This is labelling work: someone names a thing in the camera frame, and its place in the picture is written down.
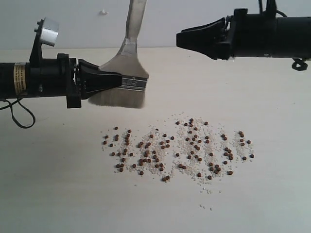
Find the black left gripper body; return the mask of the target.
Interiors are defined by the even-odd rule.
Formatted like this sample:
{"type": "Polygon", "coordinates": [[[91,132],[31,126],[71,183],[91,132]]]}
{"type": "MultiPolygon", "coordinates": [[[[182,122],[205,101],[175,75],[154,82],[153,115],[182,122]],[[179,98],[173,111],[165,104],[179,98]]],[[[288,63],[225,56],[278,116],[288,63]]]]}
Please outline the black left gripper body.
{"type": "Polygon", "coordinates": [[[75,83],[77,59],[70,58],[66,53],[58,53],[57,61],[60,64],[61,77],[65,79],[67,108],[81,108],[81,94],[78,85],[75,83]]]}

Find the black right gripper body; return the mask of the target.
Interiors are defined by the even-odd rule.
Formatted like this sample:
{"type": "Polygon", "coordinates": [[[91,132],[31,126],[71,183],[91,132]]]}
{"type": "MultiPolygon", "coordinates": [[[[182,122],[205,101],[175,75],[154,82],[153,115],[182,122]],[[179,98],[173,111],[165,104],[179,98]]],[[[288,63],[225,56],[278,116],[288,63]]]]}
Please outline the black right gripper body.
{"type": "Polygon", "coordinates": [[[235,57],[277,57],[275,49],[276,8],[249,14],[246,8],[234,10],[225,40],[225,59],[235,57]]]}

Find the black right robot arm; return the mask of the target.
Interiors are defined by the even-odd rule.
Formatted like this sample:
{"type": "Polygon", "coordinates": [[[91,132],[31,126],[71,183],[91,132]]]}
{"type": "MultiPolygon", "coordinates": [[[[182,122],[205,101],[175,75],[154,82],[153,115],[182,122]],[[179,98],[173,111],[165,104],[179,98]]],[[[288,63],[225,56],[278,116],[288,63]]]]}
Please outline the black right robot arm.
{"type": "Polygon", "coordinates": [[[268,17],[235,9],[231,16],[184,29],[176,35],[179,48],[213,60],[231,57],[311,57],[310,17],[268,17]]]}

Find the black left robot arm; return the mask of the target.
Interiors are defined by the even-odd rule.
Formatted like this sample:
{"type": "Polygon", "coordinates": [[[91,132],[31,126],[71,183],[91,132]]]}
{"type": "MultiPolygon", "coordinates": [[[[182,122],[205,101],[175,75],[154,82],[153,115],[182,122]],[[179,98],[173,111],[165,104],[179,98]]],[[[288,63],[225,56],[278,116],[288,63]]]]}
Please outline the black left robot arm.
{"type": "Polygon", "coordinates": [[[66,97],[67,108],[122,84],[122,75],[100,71],[97,65],[59,53],[55,59],[35,63],[1,63],[0,98],[66,97]]]}

